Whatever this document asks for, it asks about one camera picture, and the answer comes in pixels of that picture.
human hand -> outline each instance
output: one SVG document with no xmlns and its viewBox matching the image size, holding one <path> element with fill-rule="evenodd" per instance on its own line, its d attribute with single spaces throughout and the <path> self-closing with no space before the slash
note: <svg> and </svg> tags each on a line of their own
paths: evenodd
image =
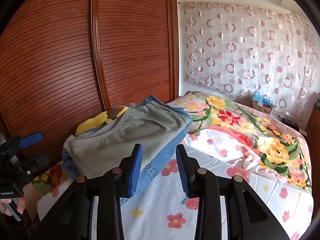
<svg viewBox="0 0 320 240">
<path fill-rule="evenodd" d="M 20 214 L 23 214 L 23 211 L 26 207 L 26 202 L 24 200 L 23 197 L 19 197 L 17 198 L 18 200 L 18 204 L 17 204 L 17 211 L 20 213 Z M 4 204 L 10 204 L 12 201 L 11 198 L 4 198 L 4 199 L 0 199 L 0 212 L 2 214 L 5 214 L 9 217 L 12 216 L 11 212 L 7 209 L 7 207 L 4 205 Z"/>
</svg>

cardboard box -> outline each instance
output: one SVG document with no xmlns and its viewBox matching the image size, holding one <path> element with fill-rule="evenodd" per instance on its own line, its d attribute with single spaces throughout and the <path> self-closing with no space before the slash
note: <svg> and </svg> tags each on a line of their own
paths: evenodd
<svg viewBox="0 0 320 240">
<path fill-rule="evenodd" d="M 252 108 L 255 109 L 255 110 L 258 110 L 260 112 L 263 112 L 265 114 L 270 114 L 271 111 L 272 111 L 272 107 L 268 106 L 268 105 L 265 105 L 265 104 L 262 104 L 262 106 L 259 106 L 258 105 L 258 101 L 253 101 L 252 102 Z"/>
</svg>

louvered wood panel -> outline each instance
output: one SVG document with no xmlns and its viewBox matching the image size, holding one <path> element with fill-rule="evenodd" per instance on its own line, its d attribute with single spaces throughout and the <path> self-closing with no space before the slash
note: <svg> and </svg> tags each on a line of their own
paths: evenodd
<svg viewBox="0 0 320 240">
<path fill-rule="evenodd" d="M 11 135 L 43 134 L 26 157 L 60 160 L 77 125 L 103 111 L 90 0 L 26 0 L 0 36 L 0 108 Z"/>
<path fill-rule="evenodd" d="M 150 94 L 172 100 L 170 0 L 92 0 L 92 10 L 109 107 L 140 103 Z"/>
</svg>

yellow star print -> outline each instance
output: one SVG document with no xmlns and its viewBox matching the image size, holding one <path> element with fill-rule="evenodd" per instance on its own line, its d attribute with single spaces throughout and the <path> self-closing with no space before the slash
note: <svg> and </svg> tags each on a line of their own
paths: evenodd
<svg viewBox="0 0 320 240">
<path fill-rule="evenodd" d="M 144 212 L 142 210 L 139 210 L 138 207 L 136 207 L 134 210 L 131 210 L 131 215 L 134 218 L 140 218 L 140 216 L 143 214 L 144 214 Z"/>
<path fill-rule="evenodd" d="M 263 191 L 264 192 L 269 191 L 269 186 L 268 185 L 263 185 L 262 187 L 263 187 Z"/>
</svg>

curtain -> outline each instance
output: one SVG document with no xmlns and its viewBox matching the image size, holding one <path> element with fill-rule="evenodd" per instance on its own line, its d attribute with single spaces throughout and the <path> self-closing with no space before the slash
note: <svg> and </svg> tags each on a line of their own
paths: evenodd
<svg viewBox="0 0 320 240">
<path fill-rule="evenodd" d="M 302 118 L 318 66 L 318 34 L 306 22 L 244 4 L 182 5 L 189 82 L 234 97 L 258 89 L 278 113 Z"/>
</svg>

